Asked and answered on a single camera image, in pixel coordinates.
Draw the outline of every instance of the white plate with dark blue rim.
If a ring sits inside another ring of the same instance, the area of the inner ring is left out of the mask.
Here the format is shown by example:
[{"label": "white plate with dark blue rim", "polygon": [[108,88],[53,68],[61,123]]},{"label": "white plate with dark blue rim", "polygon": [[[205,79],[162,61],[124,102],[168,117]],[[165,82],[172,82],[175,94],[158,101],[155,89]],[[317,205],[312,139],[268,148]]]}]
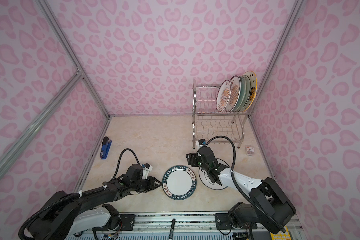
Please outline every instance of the white plate with dark blue rim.
[{"label": "white plate with dark blue rim", "polygon": [[196,189],[196,175],[189,167],[183,165],[168,169],[162,182],[165,194],[174,200],[187,199]]}]

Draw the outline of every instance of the white plate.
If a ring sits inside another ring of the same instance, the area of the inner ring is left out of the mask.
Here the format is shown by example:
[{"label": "white plate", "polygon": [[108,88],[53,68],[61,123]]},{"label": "white plate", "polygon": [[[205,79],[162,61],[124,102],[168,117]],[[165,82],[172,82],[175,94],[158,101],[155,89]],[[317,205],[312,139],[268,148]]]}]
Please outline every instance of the white plate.
[{"label": "white plate", "polygon": [[216,110],[218,112],[223,111],[225,106],[227,106],[230,94],[231,94],[231,82],[229,80],[225,80],[221,84],[216,97]]},{"label": "white plate", "polygon": [[238,76],[233,76],[230,79],[230,82],[231,82],[231,94],[229,97],[228,104],[225,107],[227,112],[232,111],[232,109],[236,106],[239,100],[240,89],[241,89],[240,78]]},{"label": "white plate", "polygon": [[257,77],[256,74],[252,71],[245,72],[243,76],[247,76],[250,79],[250,95],[248,96],[248,101],[244,104],[244,107],[240,112],[246,111],[251,104],[253,103],[254,98],[256,97],[257,91]]},{"label": "white plate", "polygon": [[162,182],[165,194],[174,200],[187,199],[196,189],[196,175],[189,167],[183,165],[168,169]]},{"label": "white plate", "polygon": [[[217,162],[229,166],[225,161],[223,161],[221,159],[217,159]],[[217,183],[212,183],[211,180],[209,179],[209,177],[206,175],[206,173],[202,170],[201,167],[199,167],[199,177],[200,177],[200,180],[202,181],[202,183],[210,189],[223,190],[223,189],[227,188],[227,186],[222,186]]]}]

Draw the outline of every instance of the mounting plate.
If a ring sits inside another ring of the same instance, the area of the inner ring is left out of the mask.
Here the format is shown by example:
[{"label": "mounting plate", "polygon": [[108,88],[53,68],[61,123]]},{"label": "mounting plate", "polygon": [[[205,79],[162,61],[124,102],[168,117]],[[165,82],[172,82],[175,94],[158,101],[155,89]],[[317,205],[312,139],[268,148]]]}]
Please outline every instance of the mounting plate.
[{"label": "mounting plate", "polygon": [[[230,230],[233,229],[231,227],[230,220],[228,218],[228,214],[215,214],[215,223],[216,223],[216,229],[217,230]],[[257,229],[257,224],[254,224],[252,229]]]},{"label": "mounting plate", "polygon": [[121,221],[123,226],[121,231],[132,231],[135,224],[135,215],[134,214],[120,214]]}]

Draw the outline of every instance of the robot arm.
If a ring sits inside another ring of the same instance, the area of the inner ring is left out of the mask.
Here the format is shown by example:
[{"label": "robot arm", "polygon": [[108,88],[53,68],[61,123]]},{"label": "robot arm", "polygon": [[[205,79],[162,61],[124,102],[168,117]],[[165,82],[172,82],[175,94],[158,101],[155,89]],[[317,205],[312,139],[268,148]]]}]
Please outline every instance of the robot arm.
[{"label": "robot arm", "polygon": [[199,140],[197,153],[187,154],[186,157],[188,165],[201,167],[212,183],[232,187],[239,192],[241,190],[240,193],[251,203],[239,202],[228,211],[233,227],[240,228],[246,223],[255,222],[277,234],[281,226],[285,226],[296,213],[295,207],[275,180],[269,177],[264,180],[254,179],[218,163],[204,139]]},{"label": "robot arm", "polygon": [[19,230],[20,239],[33,239],[24,235],[25,227],[37,240],[63,240],[68,235],[93,227],[102,227],[98,230],[115,230],[121,227],[119,212],[105,203],[120,200],[131,191],[142,193],[160,187],[162,183],[159,180],[147,177],[149,170],[152,170],[149,164],[133,164],[126,174],[103,182],[100,188],[79,194],[66,194],[64,191],[55,193],[36,213],[36,217],[23,224],[23,228]]}]

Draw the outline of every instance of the plate with orange sunburst pattern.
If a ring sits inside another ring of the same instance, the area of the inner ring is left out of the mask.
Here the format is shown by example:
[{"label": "plate with orange sunburst pattern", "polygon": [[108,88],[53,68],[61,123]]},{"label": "plate with orange sunburst pattern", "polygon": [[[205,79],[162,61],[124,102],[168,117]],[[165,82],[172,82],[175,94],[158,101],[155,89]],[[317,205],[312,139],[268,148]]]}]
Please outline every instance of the plate with orange sunburst pattern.
[{"label": "plate with orange sunburst pattern", "polygon": [[221,112],[224,110],[225,106],[228,104],[229,97],[231,94],[231,82],[229,80],[225,80],[217,93],[216,98],[216,110]]},{"label": "plate with orange sunburst pattern", "polygon": [[236,106],[239,100],[239,95],[241,90],[240,78],[238,76],[233,76],[230,79],[230,82],[231,82],[231,94],[228,100],[228,104],[225,107],[227,112],[232,111],[232,109]]}]

